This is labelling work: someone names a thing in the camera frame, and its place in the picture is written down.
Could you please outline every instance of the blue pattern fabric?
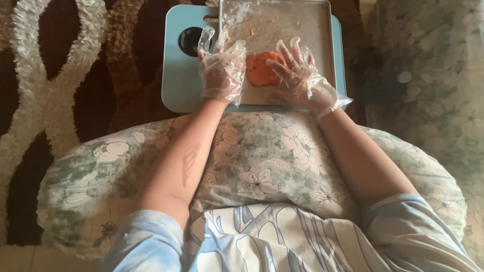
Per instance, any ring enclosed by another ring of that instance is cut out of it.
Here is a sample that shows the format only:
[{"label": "blue pattern fabric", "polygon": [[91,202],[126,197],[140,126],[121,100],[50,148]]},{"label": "blue pattern fabric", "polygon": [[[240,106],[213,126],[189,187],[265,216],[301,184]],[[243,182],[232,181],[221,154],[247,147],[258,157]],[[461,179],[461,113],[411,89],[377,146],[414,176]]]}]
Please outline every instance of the blue pattern fabric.
[{"label": "blue pattern fabric", "polygon": [[369,209],[363,229],[298,207],[255,204],[205,212],[183,242],[170,216],[129,215],[102,271],[480,271],[457,237],[418,195]]}]

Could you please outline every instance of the lap desk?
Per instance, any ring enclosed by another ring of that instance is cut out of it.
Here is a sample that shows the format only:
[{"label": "lap desk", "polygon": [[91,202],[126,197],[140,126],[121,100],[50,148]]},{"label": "lap desk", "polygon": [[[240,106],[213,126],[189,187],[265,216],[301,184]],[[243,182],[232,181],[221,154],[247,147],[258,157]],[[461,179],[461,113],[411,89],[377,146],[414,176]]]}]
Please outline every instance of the lap desk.
[{"label": "lap desk", "polygon": [[[165,29],[165,53],[163,60],[163,83],[162,83],[162,100],[165,106],[174,112],[189,113],[197,109],[202,100],[202,82],[198,75],[200,62],[196,54],[193,53],[193,41],[190,48],[180,46],[180,37],[182,32],[192,28],[199,31],[198,28],[212,26],[215,29],[215,35],[212,38],[213,47],[218,38],[219,24],[216,22],[207,22],[203,20],[204,16],[218,16],[218,7],[178,5],[170,9],[166,15]],[[335,68],[336,90],[338,93],[346,95],[345,73],[343,65],[343,48],[341,41],[341,25],[331,15],[331,29],[333,33],[333,56]],[[239,108],[229,105],[226,111],[287,111],[291,110],[288,106],[278,105],[240,105]]]}]

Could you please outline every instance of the brown rug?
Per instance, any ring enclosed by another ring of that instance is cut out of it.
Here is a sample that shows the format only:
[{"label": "brown rug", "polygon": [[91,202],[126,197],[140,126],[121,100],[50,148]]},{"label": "brown rug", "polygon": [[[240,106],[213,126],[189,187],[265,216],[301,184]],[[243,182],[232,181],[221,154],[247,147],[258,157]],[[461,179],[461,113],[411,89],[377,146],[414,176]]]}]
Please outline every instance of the brown rug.
[{"label": "brown rug", "polygon": [[[345,63],[363,45],[355,1],[334,0]],[[161,102],[165,16],[194,0],[0,0],[0,245],[37,245],[37,191],[81,142],[170,119]],[[358,75],[346,69],[351,96]]]}]

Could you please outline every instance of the baking tray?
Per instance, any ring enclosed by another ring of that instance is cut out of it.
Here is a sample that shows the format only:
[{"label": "baking tray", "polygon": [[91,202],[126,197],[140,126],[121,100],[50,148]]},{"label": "baking tray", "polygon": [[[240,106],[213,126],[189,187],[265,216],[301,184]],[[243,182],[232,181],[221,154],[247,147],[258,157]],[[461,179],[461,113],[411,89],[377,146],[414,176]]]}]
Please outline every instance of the baking tray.
[{"label": "baking tray", "polygon": [[[313,53],[319,73],[335,86],[331,5],[327,0],[221,0],[219,29],[227,28],[226,48],[237,40],[245,40],[247,56],[264,51],[277,51],[283,40],[289,47],[294,36],[300,46]],[[242,86],[241,104],[273,105],[268,93],[276,86],[255,87],[246,78]]]}]

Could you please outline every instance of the hand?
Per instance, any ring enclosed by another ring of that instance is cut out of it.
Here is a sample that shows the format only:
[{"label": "hand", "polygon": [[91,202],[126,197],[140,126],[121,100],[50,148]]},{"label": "hand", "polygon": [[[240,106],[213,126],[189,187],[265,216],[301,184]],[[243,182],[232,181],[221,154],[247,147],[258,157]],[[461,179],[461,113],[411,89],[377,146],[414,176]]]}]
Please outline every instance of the hand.
[{"label": "hand", "polygon": [[245,75],[245,41],[238,40],[231,48],[224,50],[227,30],[222,31],[215,49],[209,52],[210,39],[215,34],[213,27],[203,28],[198,42],[199,74],[203,81],[205,97],[226,103],[240,104],[242,82]]},{"label": "hand", "polygon": [[277,42],[277,51],[283,56],[287,67],[273,60],[267,64],[286,83],[288,91],[276,91],[278,100],[286,101],[295,108],[309,110],[318,119],[352,100],[338,94],[315,66],[314,57],[306,46],[299,48],[299,37],[291,39],[289,52],[282,40]]}]

